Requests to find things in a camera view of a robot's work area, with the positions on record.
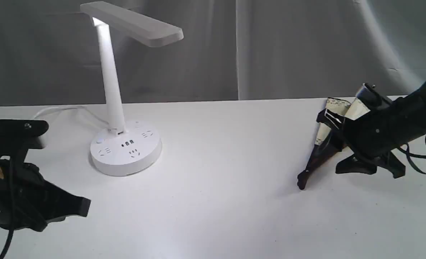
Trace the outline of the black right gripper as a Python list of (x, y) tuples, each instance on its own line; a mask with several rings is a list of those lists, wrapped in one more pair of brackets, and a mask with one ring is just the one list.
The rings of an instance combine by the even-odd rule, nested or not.
[(391, 152), (411, 140), (411, 106), (392, 104), (383, 110), (372, 110), (356, 120), (350, 120), (324, 109), (317, 122), (330, 128), (319, 144), (321, 149), (332, 146), (343, 150), (346, 141), (358, 154), (338, 162), (335, 174), (361, 173), (374, 175), (377, 169), (389, 171), (394, 179), (405, 176), (406, 166)]

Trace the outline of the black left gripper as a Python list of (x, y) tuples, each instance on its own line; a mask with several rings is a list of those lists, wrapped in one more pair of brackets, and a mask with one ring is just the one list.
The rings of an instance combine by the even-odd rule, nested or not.
[(0, 227), (42, 232), (48, 223), (69, 216), (87, 217), (91, 200), (76, 196), (50, 182), (33, 184), (15, 176), (10, 161), (0, 164)]

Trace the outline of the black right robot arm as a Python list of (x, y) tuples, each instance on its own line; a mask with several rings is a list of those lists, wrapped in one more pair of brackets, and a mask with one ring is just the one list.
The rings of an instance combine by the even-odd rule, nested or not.
[(318, 113), (317, 121), (331, 128), (334, 137), (353, 151), (350, 157), (338, 162), (335, 173), (373, 175), (381, 167), (395, 179), (403, 177), (406, 166), (393, 150), (422, 136), (426, 141), (426, 81), (410, 95), (392, 102), (373, 94), (377, 101), (382, 101), (381, 106), (359, 118), (346, 118), (328, 109)]

